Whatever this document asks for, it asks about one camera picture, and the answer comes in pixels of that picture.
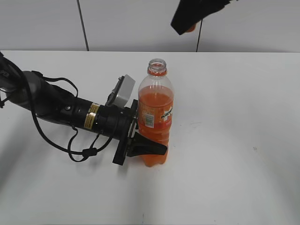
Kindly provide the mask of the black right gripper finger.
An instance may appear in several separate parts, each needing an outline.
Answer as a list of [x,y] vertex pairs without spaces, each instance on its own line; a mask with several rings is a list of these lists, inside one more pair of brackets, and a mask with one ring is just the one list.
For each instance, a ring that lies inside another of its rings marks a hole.
[[183,35],[193,24],[224,9],[233,0],[180,0],[171,21],[171,27]]

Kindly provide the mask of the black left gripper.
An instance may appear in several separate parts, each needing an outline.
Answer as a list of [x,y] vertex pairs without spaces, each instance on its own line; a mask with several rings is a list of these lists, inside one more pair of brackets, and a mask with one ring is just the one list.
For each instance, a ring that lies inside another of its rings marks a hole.
[[97,114],[95,131],[109,137],[106,143],[97,149],[98,152],[104,150],[112,139],[119,141],[113,163],[123,165],[126,155],[136,157],[141,155],[164,155],[167,147],[154,142],[139,133],[129,138],[129,130],[133,124],[138,108],[138,101],[133,100],[131,107],[119,108],[115,105],[103,106]]

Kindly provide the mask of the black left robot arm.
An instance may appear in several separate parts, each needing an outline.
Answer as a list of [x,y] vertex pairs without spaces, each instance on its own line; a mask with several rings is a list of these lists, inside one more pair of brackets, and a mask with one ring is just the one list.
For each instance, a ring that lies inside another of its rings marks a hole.
[[31,112],[33,122],[42,136],[39,120],[66,125],[75,132],[83,129],[106,136],[107,142],[119,141],[113,163],[123,165],[126,157],[164,155],[167,147],[137,132],[138,101],[126,103],[135,85],[128,75],[121,76],[104,105],[79,98],[55,83],[58,78],[43,76],[38,71],[22,71],[13,62],[0,58],[0,89],[10,101]]

